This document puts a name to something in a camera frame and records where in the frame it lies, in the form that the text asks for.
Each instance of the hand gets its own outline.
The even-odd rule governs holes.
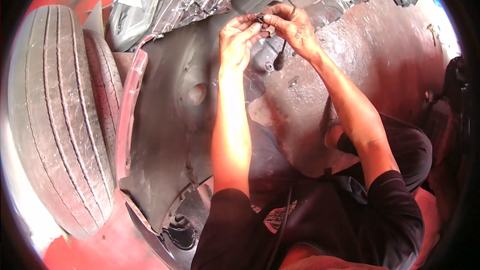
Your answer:
[[[231,19],[219,33],[220,73],[237,71],[243,73],[250,61],[250,49],[270,33],[256,22],[258,14],[240,15]]]
[[[301,57],[309,60],[320,49],[320,44],[307,13],[296,8],[295,14],[291,15],[292,11],[292,6],[282,3],[265,9],[261,12],[265,15],[263,21],[266,24],[263,28],[269,25],[275,27],[275,33],[280,38],[285,39]]]

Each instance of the tire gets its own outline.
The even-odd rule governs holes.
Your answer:
[[[105,39],[96,31],[84,29],[83,38],[92,77],[93,96],[108,160],[115,177],[115,136],[123,86],[117,64]]]
[[[33,189],[69,234],[93,236],[111,213],[114,181],[70,8],[42,6],[25,18],[8,88],[13,138]]]

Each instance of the man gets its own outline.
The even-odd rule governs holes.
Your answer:
[[[416,127],[380,115],[321,49],[306,12],[292,10],[264,10],[263,26],[256,14],[238,16],[220,32],[214,190],[191,267],[409,269],[424,232],[410,192],[430,170],[431,143]],[[269,25],[325,83],[336,110],[325,144],[360,163],[318,179],[303,176],[272,133],[247,117],[243,71]]]

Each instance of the screwdriver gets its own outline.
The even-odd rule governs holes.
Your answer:
[[[290,14],[290,18],[288,19],[288,21],[293,20],[293,16],[295,16],[295,9],[297,9],[297,7],[293,5],[293,10],[292,10],[292,13]],[[283,66],[285,65],[285,61],[287,60],[287,57],[285,56],[285,45],[287,45],[286,39],[283,40],[282,50],[278,53],[277,57],[273,61],[273,68],[276,71],[282,70]]]

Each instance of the man's left hand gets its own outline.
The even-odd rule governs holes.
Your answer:
[[[250,49],[260,39],[270,35],[256,22],[258,14],[240,15],[231,19],[219,33],[220,73],[237,71],[243,73],[250,61]]]

